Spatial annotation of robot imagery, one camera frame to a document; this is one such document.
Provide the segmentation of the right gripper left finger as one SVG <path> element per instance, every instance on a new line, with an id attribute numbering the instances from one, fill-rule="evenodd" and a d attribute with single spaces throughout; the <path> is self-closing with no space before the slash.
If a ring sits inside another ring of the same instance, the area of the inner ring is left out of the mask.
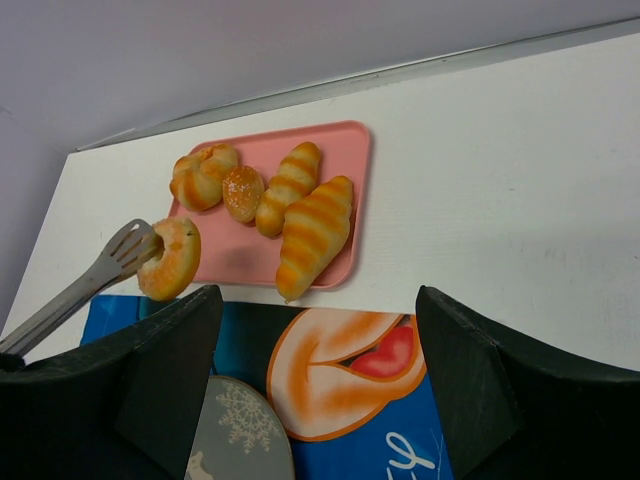
<path id="1" fill-rule="evenodd" d="M 222 313 L 209 285 L 67 352 L 3 354 L 2 478 L 183 478 Z"/>

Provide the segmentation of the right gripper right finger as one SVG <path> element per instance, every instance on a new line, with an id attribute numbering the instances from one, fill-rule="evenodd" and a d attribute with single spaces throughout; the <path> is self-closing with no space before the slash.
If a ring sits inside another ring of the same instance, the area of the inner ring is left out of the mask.
<path id="1" fill-rule="evenodd" d="M 423 286 L 416 315 L 457 479 L 636 479 L 639 374 Z"/>

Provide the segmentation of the sugared ring donut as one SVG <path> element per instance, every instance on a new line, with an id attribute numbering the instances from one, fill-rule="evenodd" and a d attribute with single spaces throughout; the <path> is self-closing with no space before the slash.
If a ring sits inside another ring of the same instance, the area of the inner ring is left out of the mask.
<path id="1" fill-rule="evenodd" d="M 193 281 L 201 258 L 201 236 L 187 217 L 168 217 L 153 224 L 157 254 L 137 271 L 141 292 L 154 301 L 179 296 Z"/>

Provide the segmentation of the silver metal tongs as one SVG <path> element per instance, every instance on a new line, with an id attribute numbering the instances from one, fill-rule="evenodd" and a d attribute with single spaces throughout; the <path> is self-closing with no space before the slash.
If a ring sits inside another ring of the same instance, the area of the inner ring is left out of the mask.
<path id="1" fill-rule="evenodd" d="M 78 279 L 1 341 L 1 352 L 26 355 L 93 297 L 135 275 L 158 250 L 158 236 L 149 223 L 141 219 L 128 222 Z"/>

